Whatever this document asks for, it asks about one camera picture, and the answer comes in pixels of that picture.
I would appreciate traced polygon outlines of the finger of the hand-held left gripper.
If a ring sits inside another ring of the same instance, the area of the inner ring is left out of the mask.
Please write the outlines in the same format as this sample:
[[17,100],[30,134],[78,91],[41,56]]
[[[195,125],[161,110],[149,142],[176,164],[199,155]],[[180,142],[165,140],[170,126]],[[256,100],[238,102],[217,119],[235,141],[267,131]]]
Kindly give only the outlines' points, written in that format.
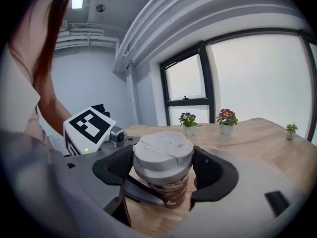
[[126,197],[138,202],[149,205],[164,205],[164,199],[155,190],[145,186],[132,176],[128,175],[123,184],[123,191]]

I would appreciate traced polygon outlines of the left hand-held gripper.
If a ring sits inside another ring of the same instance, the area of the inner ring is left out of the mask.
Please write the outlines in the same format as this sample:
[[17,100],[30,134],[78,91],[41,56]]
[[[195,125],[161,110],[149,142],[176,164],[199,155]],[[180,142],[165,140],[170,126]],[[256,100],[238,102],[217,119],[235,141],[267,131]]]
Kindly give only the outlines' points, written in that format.
[[94,153],[124,144],[135,145],[140,140],[137,136],[127,136],[104,108],[87,108],[64,121],[63,137],[65,156]]

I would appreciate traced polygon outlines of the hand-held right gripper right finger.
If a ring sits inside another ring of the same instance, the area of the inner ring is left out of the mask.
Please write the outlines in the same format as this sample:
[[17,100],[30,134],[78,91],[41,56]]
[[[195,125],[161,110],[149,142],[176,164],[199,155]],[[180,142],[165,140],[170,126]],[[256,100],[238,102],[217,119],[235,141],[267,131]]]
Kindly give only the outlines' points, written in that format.
[[267,164],[194,147],[197,189],[190,211],[169,238],[275,238],[306,196]]

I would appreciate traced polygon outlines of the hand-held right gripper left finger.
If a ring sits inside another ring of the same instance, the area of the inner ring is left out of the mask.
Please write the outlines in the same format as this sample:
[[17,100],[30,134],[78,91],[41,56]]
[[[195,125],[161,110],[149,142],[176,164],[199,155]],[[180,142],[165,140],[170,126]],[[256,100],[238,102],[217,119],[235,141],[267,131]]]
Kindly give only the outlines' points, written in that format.
[[123,181],[132,148],[64,157],[41,144],[15,146],[14,194],[55,238],[136,238]]

